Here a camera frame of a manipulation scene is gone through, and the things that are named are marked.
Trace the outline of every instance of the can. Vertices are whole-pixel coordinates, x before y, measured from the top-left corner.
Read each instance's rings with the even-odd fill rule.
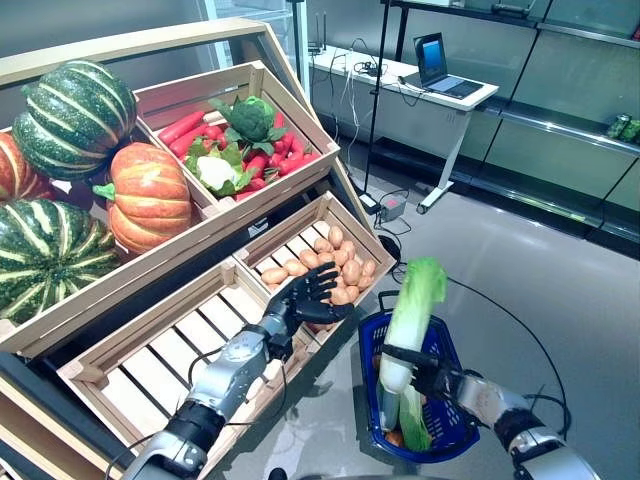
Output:
[[[640,133],[640,120],[630,120],[627,126],[624,127],[624,130],[622,130],[618,140],[632,142],[638,133]]]
[[[618,138],[624,127],[627,126],[627,123],[631,121],[631,115],[627,115],[622,113],[616,116],[616,121],[611,124],[611,126],[607,129],[607,137],[609,138]]]

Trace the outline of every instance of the produce display stand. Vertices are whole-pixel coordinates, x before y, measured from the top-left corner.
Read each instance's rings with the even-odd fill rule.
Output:
[[[217,201],[187,175],[198,220],[192,228],[130,260],[17,328],[0,321],[0,409],[6,416],[6,421],[3,417],[0,422],[3,425],[0,437],[3,441],[11,440],[12,448],[54,478],[101,478],[109,459],[122,453],[121,441],[136,433],[131,425],[126,425],[129,434],[118,432],[114,435],[114,430],[109,428],[113,418],[106,418],[104,410],[94,410],[96,415],[89,413],[73,390],[82,396],[78,391],[79,383],[92,384],[97,389],[108,387],[101,378],[101,374],[107,374],[108,370],[103,360],[115,362],[111,365],[116,368],[116,365],[121,365],[118,362],[132,359],[135,352],[158,340],[154,335],[159,334],[161,325],[166,327],[171,322],[175,325],[179,320],[175,315],[189,314],[189,308],[200,306],[210,301],[212,296],[221,294],[208,284],[207,288],[199,290],[199,294],[191,290],[185,295],[185,285],[193,286],[189,282],[202,281],[202,278],[212,280],[214,277],[223,290],[243,285],[243,292],[254,300],[254,316],[243,316],[240,320],[257,321],[255,312],[265,305],[269,292],[256,281],[249,257],[238,253],[235,258],[228,258],[247,244],[252,235],[248,227],[256,221],[266,220],[267,235],[276,231],[283,232],[281,235],[286,233],[285,236],[297,235],[300,232],[291,222],[286,222],[287,217],[295,216],[301,208],[304,210],[305,204],[317,198],[322,208],[333,205],[333,210],[329,208],[327,211],[342,207],[342,213],[350,217],[346,230],[360,240],[358,247],[364,249],[362,257],[366,252],[366,256],[371,253],[377,259],[376,278],[384,275],[392,265],[392,259],[382,255],[383,249],[367,224],[358,197],[337,157],[335,145],[319,126],[284,53],[266,24],[235,18],[197,22],[5,57],[0,59],[0,88],[35,80],[74,58],[108,62],[220,41],[228,42],[233,63],[237,66],[196,77],[212,75],[214,78],[213,75],[217,74],[217,78],[223,78],[226,75],[230,82],[236,83],[236,87],[244,88],[237,83],[238,75],[249,72],[246,93],[264,94],[267,101],[281,107],[287,115],[288,126],[303,134],[321,156],[291,177],[254,195],[253,202],[251,197],[237,204],[232,200]],[[194,80],[188,78],[173,83],[177,85]],[[140,135],[143,141],[157,146],[160,145],[155,132],[162,128],[162,121],[146,110],[145,105],[149,105],[149,95],[153,96],[153,90],[160,92],[165,87],[171,88],[163,84],[155,89],[149,87],[136,92],[141,106],[136,136]],[[335,195],[333,200],[322,196],[327,190]],[[98,217],[104,214],[99,208],[92,208],[91,213]],[[253,245],[246,245],[249,255]],[[121,329],[138,328],[141,324],[145,326],[140,330],[140,336],[132,336],[139,343],[124,342],[127,350],[109,343],[123,331]],[[286,366],[288,375],[299,372],[318,346],[336,330],[320,332],[319,336],[308,330],[298,332],[296,352]],[[221,340],[231,334],[228,331]],[[105,345],[109,352],[120,356],[91,357]],[[67,389],[57,377],[57,370],[64,372],[62,377],[71,389]],[[264,385],[255,387],[255,395],[238,413],[242,418],[258,415],[281,388],[278,375],[273,375],[272,371],[265,373],[262,382]],[[212,457],[214,460],[231,448],[235,438],[242,433],[229,431],[229,438],[220,439],[222,448],[218,456]],[[125,455],[123,461],[126,463],[130,458],[130,455]],[[119,475],[120,470],[115,468],[112,477],[118,478]]]

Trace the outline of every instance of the pumpkin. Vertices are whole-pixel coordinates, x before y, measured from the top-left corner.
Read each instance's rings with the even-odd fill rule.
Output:
[[[23,323],[119,264],[113,234],[78,207],[47,199],[0,207],[0,318]]]
[[[132,143],[111,163],[113,183],[93,191],[110,200],[109,227],[118,242],[144,253],[191,225],[191,197],[180,165],[152,145]]]
[[[8,133],[0,132],[0,202],[55,198],[49,180],[33,171]]]
[[[72,60],[23,88],[27,111],[13,123],[20,150],[38,172],[61,180],[102,170],[136,120],[135,99],[105,66]]]

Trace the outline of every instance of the desk leg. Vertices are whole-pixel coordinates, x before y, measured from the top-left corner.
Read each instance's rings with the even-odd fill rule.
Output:
[[[447,156],[447,161],[444,164],[444,169],[442,170],[442,174],[440,175],[440,181],[438,182],[438,186],[435,187],[429,195],[425,197],[422,202],[418,204],[416,208],[417,212],[420,214],[424,214],[427,212],[429,208],[446,192],[453,182],[449,180],[451,176],[451,171],[453,170],[453,165],[456,163],[456,158],[458,157],[458,152],[460,151],[460,147],[462,146],[462,140],[464,140],[464,134],[467,132],[467,127],[469,126],[469,121],[471,120],[471,114],[473,111],[464,112],[464,117],[460,122],[458,127],[458,139],[456,143],[453,145],[453,148],[449,152]]]

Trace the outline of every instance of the robotic arm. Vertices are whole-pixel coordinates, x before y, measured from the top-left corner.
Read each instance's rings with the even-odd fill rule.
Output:
[[[169,423],[131,463],[122,480],[195,480],[220,431],[246,398],[253,381],[273,359],[286,361],[303,321],[335,323],[353,305],[322,303],[337,273],[333,263],[298,277],[274,296],[257,325],[248,325],[197,379]],[[600,480],[561,437],[529,410],[523,397],[442,363],[438,357],[384,345],[384,353],[415,366],[421,393],[445,398],[491,428],[513,459],[518,480]]]
[[[513,460],[514,478],[600,480],[559,434],[531,413],[522,396],[430,354],[392,345],[383,345],[382,352],[415,366],[413,385],[420,393],[447,399],[492,429]]]
[[[169,423],[131,463],[122,480],[195,479],[220,431],[242,405],[253,381],[273,359],[293,353],[292,337],[303,321],[331,324],[353,305],[331,306],[337,272],[327,263],[298,277],[274,296],[257,325],[247,325],[222,349],[193,385]]]

